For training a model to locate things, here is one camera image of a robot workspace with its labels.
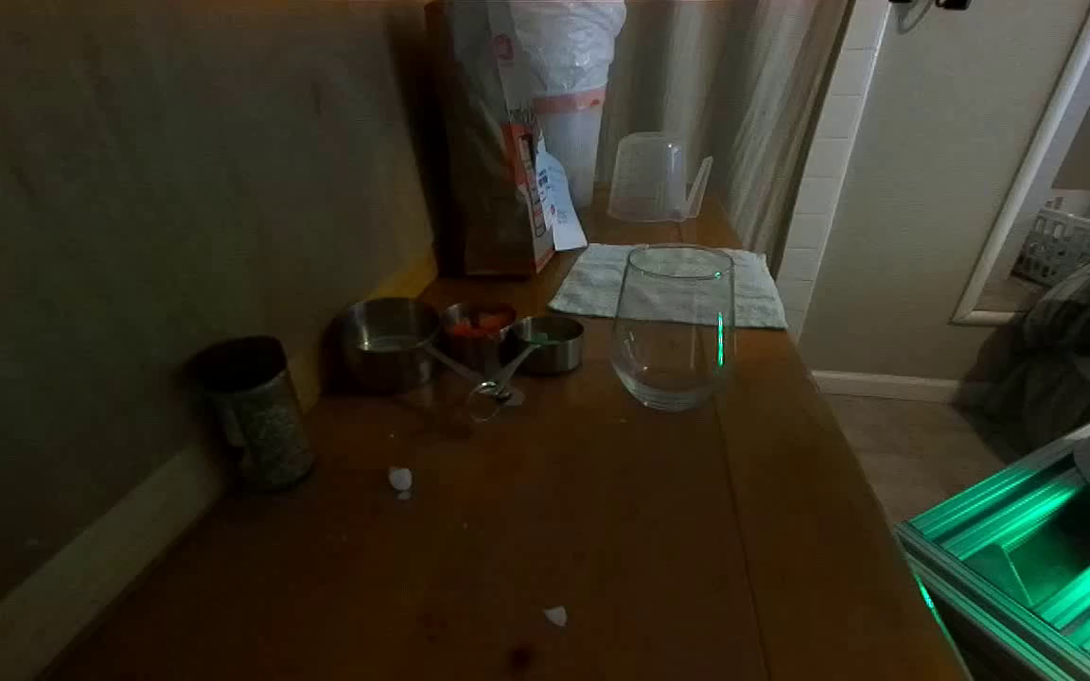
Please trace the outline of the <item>green lit aluminium robot base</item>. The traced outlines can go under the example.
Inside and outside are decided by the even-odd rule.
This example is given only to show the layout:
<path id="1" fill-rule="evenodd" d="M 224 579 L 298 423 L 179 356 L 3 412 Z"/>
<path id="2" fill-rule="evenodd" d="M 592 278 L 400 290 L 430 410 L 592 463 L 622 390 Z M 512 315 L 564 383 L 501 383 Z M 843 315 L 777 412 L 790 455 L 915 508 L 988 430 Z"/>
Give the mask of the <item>green lit aluminium robot base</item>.
<path id="1" fill-rule="evenodd" d="M 968 681 L 1090 681 L 1090 423 L 898 539 Z"/>

